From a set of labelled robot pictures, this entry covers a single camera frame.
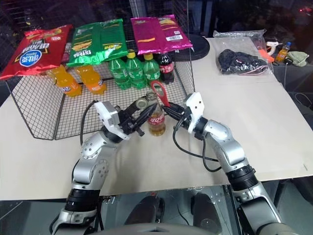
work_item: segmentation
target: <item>cola bottle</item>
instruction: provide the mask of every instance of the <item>cola bottle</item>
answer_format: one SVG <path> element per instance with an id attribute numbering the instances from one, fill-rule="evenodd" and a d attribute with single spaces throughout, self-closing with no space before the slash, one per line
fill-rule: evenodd
<path id="1" fill-rule="evenodd" d="M 157 103 L 156 109 L 154 110 L 151 117 L 148 119 L 149 132 L 154 136 L 161 136 L 165 132 L 164 111 L 157 101 L 156 93 L 147 92 L 146 97 L 148 100 L 148 105 Z"/>
<path id="2" fill-rule="evenodd" d="M 161 54 L 159 59 L 160 79 L 166 85 L 174 82 L 174 63 L 167 53 Z"/>

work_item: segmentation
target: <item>blue label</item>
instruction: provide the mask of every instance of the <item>blue label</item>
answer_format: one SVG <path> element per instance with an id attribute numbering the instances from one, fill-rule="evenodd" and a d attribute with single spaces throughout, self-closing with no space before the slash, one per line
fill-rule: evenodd
<path id="1" fill-rule="evenodd" d="M 32 66 L 40 60 L 41 55 L 42 53 L 39 50 L 29 50 L 20 57 L 20 65 L 24 67 Z"/>

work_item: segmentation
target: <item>bottle cap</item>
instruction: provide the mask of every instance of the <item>bottle cap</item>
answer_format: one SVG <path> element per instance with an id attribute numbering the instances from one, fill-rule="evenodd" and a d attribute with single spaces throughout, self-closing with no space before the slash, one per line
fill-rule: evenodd
<path id="1" fill-rule="evenodd" d="M 148 106 L 148 101 L 147 101 L 145 98 L 139 98 L 139 99 L 136 101 L 136 106 L 137 106 L 137 108 L 139 108 L 139 109 L 145 109 L 145 108 L 147 108 L 147 106 Z"/>
<path id="2" fill-rule="evenodd" d="M 152 53 L 144 54 L 143 58 L 145 58 L 145 60 L 152 60 L 153 59 L 153 55 L 152 55 Z"/>
<path id="3" fill-rule="evenodd" d="M 151 90 L 147 91 L 146 97 L 148 101 L 153 101 L 153 100 L 157 101 L 157 94 L 154 91 L 151 91 Z"/>
<path id="4" fill-rule="evenodd" d="M 128 50 L 127 58 L 133 59 L 135 57 L 136 57 L 136 54 L 135 54 L 134 50 Z"/>

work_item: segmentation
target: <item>pink chip bag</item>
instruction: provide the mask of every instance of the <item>pink chip bag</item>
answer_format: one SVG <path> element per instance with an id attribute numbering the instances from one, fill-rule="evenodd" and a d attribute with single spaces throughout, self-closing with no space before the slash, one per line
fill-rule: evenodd
<path id="1" fill-rule="evenodd" d="M 166 53 L 192 47 L 175 16 L 132 18 L 138 54 Z"/>

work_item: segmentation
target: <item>small orange bottle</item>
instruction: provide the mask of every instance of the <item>small orange bottle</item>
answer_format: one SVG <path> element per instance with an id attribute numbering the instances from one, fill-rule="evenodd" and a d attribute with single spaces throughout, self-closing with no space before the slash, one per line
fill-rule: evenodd
<path id="1" fill-rule="evenodd" d="M 66 72 L 63 65 L 46 71 L 46 74 L 55 79 L 56 85 L 62 89 L 64 94 L 71 97 L 82 94 L 82 87 L 76 82 L 71 74 Z"/>
<path id="2" fill-rule="evenodd" d="M 91 65 L 76 67 L 75 71 L 81 76 L 83 83 L 93 94 L 103 94 L 107 89 L 106 84 L 100 79 L 100 75 L 93 70 Z"/>
<path id="3" fill-rule="evenodd" d="M 290 50 L 291 42 L 287 42 L 286 45 L 278 52 L 278 55 L 275 58 L 276 62 L 283 62 L 285 60 L 288 51 Z"/>

